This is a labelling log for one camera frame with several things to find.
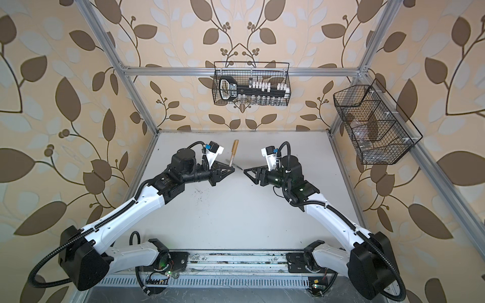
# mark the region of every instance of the black wire basket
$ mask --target black wire basket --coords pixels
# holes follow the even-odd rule
[[[384,103],[381,96],[385,92],[374,80],[371,85],[354,85],[334,94],[335,108],[362,164],[395,164],[422,139],[419,129],[390,94],[396,109]],[[396,116],[409,122],[418,135],[406,131]]]
[[[214,62],[214,104],[287,106],[291,88],[289,63]]]

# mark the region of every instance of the wall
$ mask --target wall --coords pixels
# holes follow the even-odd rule
[[[68,300],[72,284],[32,289],[27,275],[65,228],[122,203],[152,137],[130,120],[127,91],[71,4],[0,2],[3,302]],[[66,278],[57,261],[40,276]]]
[[[405,0],[371,66],[482,220],[483,13],[483,1]],[[412,156],[363,166],[343,128],[336,141],[369,229],[391,240],[409,301],[483,301],[485,263]]]
[[[232,60],[253,65],[277,61],[291,67],[357,67],[385,6],[381,0],[363,1],[359,6],[354,0],[144,0],[124,1],[120,6],[110,0],[92,4],[124,64],[149,67],[213,67],[214,61],[229,64]],[[295,77],[288,107],[224,108],[213,105],[209,77],[141,76],[133,80],[163,130],[325,129],[336,114],[325,99],[331,100],[334,92],[350,82],[346,77]]]
[[[416,1],[413,7],[402,7],[372,63],[373,72],[406,107],[424,134],[424,145],[482,222],[484,14],[483,0]]]

